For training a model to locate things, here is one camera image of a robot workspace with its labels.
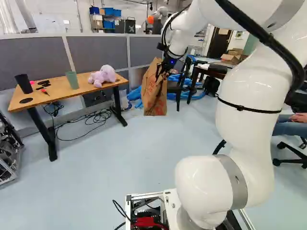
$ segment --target jeans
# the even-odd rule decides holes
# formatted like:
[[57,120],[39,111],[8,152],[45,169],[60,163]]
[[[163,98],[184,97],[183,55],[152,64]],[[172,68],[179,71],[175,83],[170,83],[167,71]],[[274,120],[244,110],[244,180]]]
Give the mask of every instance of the jeans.
[[289,135],[307,138],[307,123],[292,122],[292,115],[279,115],[273,136]]

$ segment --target paper bag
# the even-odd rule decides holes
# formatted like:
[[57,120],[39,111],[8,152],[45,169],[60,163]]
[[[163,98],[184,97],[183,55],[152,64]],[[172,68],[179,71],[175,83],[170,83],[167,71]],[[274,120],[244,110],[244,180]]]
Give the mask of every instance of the paper bag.
[[142,102],[145,116],[166,115],[166,94],[167,94],[167,77],[168,74],[161,74],[156,79],[157,64],[162,59],[155,58],[150,67],[147,69],[142,80]]

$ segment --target black cup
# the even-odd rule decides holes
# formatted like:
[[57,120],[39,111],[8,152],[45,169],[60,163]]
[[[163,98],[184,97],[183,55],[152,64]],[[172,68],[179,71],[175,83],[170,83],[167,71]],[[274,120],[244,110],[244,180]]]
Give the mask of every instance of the black cup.
[[28,79],[27,74],[19,74],[15,76],[17,83],[25,94],[29,94],[33,92],[32,86]]

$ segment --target blue bin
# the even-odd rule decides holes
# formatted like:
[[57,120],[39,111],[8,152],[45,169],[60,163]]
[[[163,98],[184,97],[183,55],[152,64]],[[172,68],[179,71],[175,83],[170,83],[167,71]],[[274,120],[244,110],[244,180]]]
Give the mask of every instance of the blue bin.
[[115,28],[115,23],[114,22],[109,22],[109,21],[104,21],[104,28],[106,28],[106,29],[114,29]]
[[113,12],[114,12],[114,16],[116,16],[116,17],[121,17],[121,10],[113,10]]
[[114,8],[106,7],[103,9],[105,10],[105,15],[114,15]]
[[90,14],[99,14],[99,8],[95,6],[90,7]]

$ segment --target plush toy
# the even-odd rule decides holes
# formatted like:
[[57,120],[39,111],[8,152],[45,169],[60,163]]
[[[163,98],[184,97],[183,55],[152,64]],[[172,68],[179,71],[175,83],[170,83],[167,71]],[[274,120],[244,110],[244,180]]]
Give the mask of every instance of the plush toy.
[[91,73],[91,76],[88,79],[88,83],[94,84],[97,88],[102,88],[102,83],[105,81],[116,81],[115,70],[109,65],[104,65],[101,67],[100,71]]

